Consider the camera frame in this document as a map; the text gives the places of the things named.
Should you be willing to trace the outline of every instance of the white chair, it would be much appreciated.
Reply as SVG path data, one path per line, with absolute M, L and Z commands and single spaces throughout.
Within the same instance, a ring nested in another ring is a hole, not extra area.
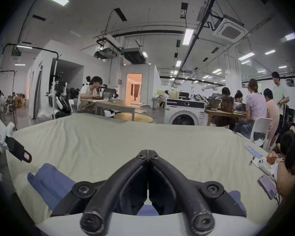
M 250 139 L 244 137 L 241 133 L 237 133 L 237 134 L 246 138 L 247 140 L 252 141 L 253 143 L 257 144 L 260 147 L 268 138 L 268 131 L 269 131 L 269 126 L 270 126 L 271 122 L 272 122 L 272 119 L 270 119 L 270 118 L 259 117 L 255 121 L 254 126 L 252 127 Z M 255 132 L 264 133 L 265 134 L 264 140 L 258 139 L 255 141 L 254 140 L 254 133 Z
M 72 114 L 74 114 L 76 112 L 77 101 L 78 101 L 78 99 L 69 99 L 69 105 L 70 105 Z

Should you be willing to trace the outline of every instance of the washing machine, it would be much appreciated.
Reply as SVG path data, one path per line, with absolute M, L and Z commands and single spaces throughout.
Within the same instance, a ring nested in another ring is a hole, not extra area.
M 205 103 L 192 100 L 166 99 L 165 124 L 201 125 L 208 123 Z

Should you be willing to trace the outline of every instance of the washing machine door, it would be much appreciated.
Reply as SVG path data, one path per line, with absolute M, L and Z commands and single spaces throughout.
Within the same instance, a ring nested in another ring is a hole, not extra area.
M 169 124 L 173 125 L 199 125 L 197 116 L 186 110 L 180 110 L 174 113 L 169 119 Z

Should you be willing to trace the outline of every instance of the wooden table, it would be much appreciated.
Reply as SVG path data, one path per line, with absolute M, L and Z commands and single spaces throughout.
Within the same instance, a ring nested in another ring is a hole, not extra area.
M 238 118 L 245 118 L 246 115 L 242 115 L 242 114 L 236 114 L 236 113 L 229 113 L 229 112 L 224 112 L 221 110 L 209 110 L 209 109 L 205 109 L 205 112 L 208 114 L 208 124 L 207 126 L 210 126 L 211 123 L 211 117 L 212 116 L 225 116 L 225 117 L 238 117 Z
M 97 114 L 97 107 L 111 108 L 113 110 L 119 110 L 125 113 L 132 113 L 132 121 L 134 121 L 134 113 L 136 111 L 136 107 L 145 105 L 144 103 L 141 103 L 141 102 L 137 102 L 133 104 L 129 101 L 124 101 L 124 100 L 118 100 L 118 101 L 96 100 L 94 102 L 95 102 L 95 114 Z

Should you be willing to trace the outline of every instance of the doorway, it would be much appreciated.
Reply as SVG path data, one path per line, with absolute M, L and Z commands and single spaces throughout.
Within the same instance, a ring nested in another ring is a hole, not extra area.
M 140 102 L 142 74 L 127 74 L 126 101 Z

